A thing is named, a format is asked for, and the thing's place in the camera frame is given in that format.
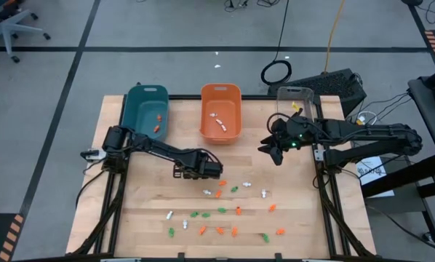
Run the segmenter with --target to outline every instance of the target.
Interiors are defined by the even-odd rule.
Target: white object
[[[172,214],[173,214],[173,211],[169,211],[169,214],[167,214],[166,219],[167,220],[171,219]]]
[[[366,172],[369,172],[372,168],[375,168],[382,164],[382,161],[380,160],[379,156],[374,157],[368,157],[366,159],[361,160],[360,162],[356,163],[356,171],[358,171],[359,175],[363,175]],[[371,181],[374,181],[376,179],[382,178],[383,176],[386,176],[387,173],[384,170],[384,167],[379,167],[372,171],[371,173],[365,175],[364,177],[360,178],[362,181],[362,185],[365,185]],[[371,197],[393,197],[394,191],[390,190],[381,194],[377,194],[375,196]]]

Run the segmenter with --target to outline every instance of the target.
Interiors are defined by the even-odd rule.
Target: white cable
[[[372,121],[371,125],[374,125],[376,123],[376,121],[378,120],[378,115],[375,112],[371,112],[371,111],[361,111],[357,114],[357,120],[360,119],[360,117],[362,117],[362,114],[372,114],[374,116],[374,120]]]

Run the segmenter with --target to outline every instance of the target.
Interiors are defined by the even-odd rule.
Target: plastic bin
[[[169,95],[166,87],[160,85],[138,85],[127,94],[122,125],[130,127],[150,138],[164,141],[167,135],[167,113]]]
[[[219,119],[226,127],[216,122]],[[242,131],[242,95],[235,84],[206,84],[201,89],[200,133],[205,142],[232,144]]]

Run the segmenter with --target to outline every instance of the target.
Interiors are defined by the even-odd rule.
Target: white toy piece
[[[169,211],[169,214],[167,214],[166,219],[167,220],[171,219],[172,214],[173,214],[173,211]]]

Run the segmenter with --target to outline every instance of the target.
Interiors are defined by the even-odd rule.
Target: office chair
[[[0,0],[0,12],[4,10],[5,4],[8,0]],[[34,28],[26,25],[19,25],[18,23],[27,16],[31,16],[34,20],[37,20],[38,17],[30,13],[29,10],[24,10],[22,12],[17,13],[16,15],[7,18],[6,20],[0,19],[0,35],[4,38],[4,44],[6,45],[7,54],[12,58],[15,63],[19,63],[20,59],[12,54],[12,42],[11,36],[15,39],[18,38],[18,35],[15,32],[42,32],[41,28]],[[47,33],[43,33],[43,36],[46,40],[50,40],[51,36]]]

